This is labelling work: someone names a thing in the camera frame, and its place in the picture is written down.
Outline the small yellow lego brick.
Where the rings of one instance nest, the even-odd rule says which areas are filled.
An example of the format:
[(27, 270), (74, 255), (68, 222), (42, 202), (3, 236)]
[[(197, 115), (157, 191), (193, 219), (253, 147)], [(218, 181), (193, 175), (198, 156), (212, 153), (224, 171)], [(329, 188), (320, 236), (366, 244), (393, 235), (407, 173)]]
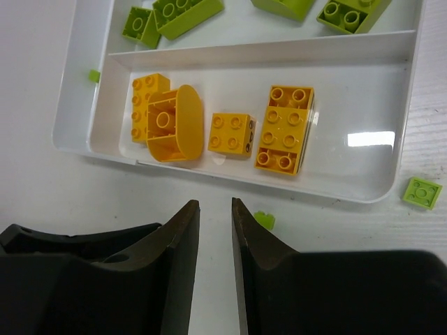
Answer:
[(214, 113), (207, 148), (227, 156), (249, 158), (255, 132), (256, 120), (249, 114)]

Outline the long yellow lego brick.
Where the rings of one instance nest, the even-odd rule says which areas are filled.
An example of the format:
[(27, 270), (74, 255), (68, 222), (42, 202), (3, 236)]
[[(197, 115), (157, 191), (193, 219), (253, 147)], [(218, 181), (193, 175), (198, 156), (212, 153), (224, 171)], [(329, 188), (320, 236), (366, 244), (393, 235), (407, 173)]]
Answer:
[(131, 138), (135, 143), (145, 143), (147, 138), (147, 104), (150, 96), (158, 91), (169, 91), (170, 80), (154, 73), (132, 81)]

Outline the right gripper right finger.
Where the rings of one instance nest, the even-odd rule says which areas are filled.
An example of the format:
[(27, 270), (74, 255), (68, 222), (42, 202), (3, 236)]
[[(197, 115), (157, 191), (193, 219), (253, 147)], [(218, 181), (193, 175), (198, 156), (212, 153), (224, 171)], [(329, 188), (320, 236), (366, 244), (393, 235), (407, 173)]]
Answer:
[(446, 265), (427, 251), (300, 253), (232, 201), (242, 334), (445, 334)]

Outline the long green lego brick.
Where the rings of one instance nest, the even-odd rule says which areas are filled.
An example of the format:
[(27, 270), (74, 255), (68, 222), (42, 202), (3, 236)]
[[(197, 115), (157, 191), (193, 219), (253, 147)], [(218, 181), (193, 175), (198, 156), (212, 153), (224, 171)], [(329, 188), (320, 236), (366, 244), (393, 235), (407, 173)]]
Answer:
[(160, 0), (152, 7), (157, 31), (168, 40), (174, 40), (221, 12), (224, 3), (220, 0)]

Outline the green lego brick with studs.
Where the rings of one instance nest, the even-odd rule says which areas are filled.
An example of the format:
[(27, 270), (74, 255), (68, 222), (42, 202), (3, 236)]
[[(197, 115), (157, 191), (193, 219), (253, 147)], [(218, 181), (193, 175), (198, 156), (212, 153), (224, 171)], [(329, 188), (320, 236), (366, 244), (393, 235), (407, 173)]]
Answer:
[(343, 34), (365, 34), (381, 17), (391, 0), (328, 1), (316, 20)]

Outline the yellow rounded lego brick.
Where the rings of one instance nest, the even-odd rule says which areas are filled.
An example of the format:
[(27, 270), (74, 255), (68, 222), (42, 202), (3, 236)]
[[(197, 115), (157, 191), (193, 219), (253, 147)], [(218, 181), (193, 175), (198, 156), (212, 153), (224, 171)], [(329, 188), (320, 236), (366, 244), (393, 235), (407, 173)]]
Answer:
[(147, 147), (159, 162), (193, 161), (204, 147), (204, 111), (197, 91), (183, 84), (156, 92), (147, 105)]

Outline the sloped green lego brick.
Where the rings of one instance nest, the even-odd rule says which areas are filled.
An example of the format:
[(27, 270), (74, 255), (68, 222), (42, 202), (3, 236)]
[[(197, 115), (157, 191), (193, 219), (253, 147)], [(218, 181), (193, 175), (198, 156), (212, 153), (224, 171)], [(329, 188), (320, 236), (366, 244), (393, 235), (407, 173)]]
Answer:
[(302, 22), (314, 5), (315, 0), (251, 0), (258, 9)]

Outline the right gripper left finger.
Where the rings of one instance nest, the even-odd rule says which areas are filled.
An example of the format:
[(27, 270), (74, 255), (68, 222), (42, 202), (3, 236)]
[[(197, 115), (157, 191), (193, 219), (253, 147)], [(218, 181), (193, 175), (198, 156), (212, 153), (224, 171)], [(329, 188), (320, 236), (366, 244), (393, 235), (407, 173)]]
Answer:
[(186, 334), (200, 207), (84, 235), (1, 233), (2, 334)]

